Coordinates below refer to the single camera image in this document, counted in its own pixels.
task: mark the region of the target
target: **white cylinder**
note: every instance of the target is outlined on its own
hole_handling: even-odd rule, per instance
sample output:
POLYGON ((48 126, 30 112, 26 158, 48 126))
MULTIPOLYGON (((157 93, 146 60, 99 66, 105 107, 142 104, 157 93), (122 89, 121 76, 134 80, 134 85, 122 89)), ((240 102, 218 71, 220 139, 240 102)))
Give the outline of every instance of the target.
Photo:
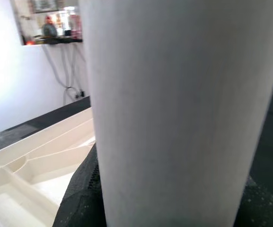
POLYGON ((273 89, 273 0, 85 0, 109 227, 231 227, 273 89))

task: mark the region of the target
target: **black strip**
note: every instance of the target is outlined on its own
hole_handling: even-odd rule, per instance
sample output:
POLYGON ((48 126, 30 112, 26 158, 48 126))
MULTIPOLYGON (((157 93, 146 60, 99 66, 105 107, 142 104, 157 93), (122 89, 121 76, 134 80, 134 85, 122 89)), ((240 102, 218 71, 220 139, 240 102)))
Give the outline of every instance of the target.
POLYGON ((0 132, 0 149, 91 107, 90 97, 53 110, 0 132))

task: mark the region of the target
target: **red object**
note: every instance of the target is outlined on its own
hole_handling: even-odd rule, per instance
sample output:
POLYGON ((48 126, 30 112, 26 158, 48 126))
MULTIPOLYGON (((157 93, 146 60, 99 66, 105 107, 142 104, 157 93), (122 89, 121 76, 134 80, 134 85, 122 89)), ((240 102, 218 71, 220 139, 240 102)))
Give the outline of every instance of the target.
POLYGON ((31 45, 34 45, 34 44, 35 44, 34 41, 28 41, 28 42, 26 43, 27 46, 31 46, 31 45))
POLYGON ((46 21, 46 24, 53 24, 53 21, 52 21, 52 19, 51 19, 51 16, 46 16, 46 18, 45 18, 45 21, 46 21))

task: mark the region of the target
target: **white wall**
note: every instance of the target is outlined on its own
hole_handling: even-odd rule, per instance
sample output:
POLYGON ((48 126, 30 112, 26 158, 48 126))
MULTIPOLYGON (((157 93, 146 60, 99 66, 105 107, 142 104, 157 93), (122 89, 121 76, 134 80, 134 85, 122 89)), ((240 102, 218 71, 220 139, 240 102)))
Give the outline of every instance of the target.
MULTIPOLYGON (((77 45, 84 54, 83 44, 77 45)), ((60 44, 46 47, 65 81, 60 44)), ((88 96, 86 64, 79 56, 77 65, 88 96)), ((21 45, 10 0, 0 0, 0 131, 61 107, 63 91, 42 47, 21 45)))

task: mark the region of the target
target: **white plastic divider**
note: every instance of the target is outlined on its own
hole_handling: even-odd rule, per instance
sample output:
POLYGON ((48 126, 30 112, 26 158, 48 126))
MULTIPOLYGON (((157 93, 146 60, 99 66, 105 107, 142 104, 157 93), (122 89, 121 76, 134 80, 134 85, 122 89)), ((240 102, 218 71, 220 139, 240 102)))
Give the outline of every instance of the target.
POLYGON ((27 152, 37 148, 39 144, 45 144, 90 119, 92 119, 91 108, 1 149, 0 166, 4 166, 16 160, 17 158, 25 155, 27 152))
POLYGON ((15 174, 59 205, 73 173, 90 150, 83 146, 30 159, 15 174))
POLYGON ((7 169, 0 168, 0 226, 51 226, 57 206, 7 169))
POLYGON ((28 153, 28 159, 41 157, 56 153, 65 149, 77 147, 74 146, 78 141, 85 141, 94 134, 93 120, 88 120, 85 123, 69 130, 68 132, 60 135, 59 137, 39 146, 38 148, 28 153))
POLYGON ((95 142, 91 110, 0 150, 0 227, 51 226, 95 142))

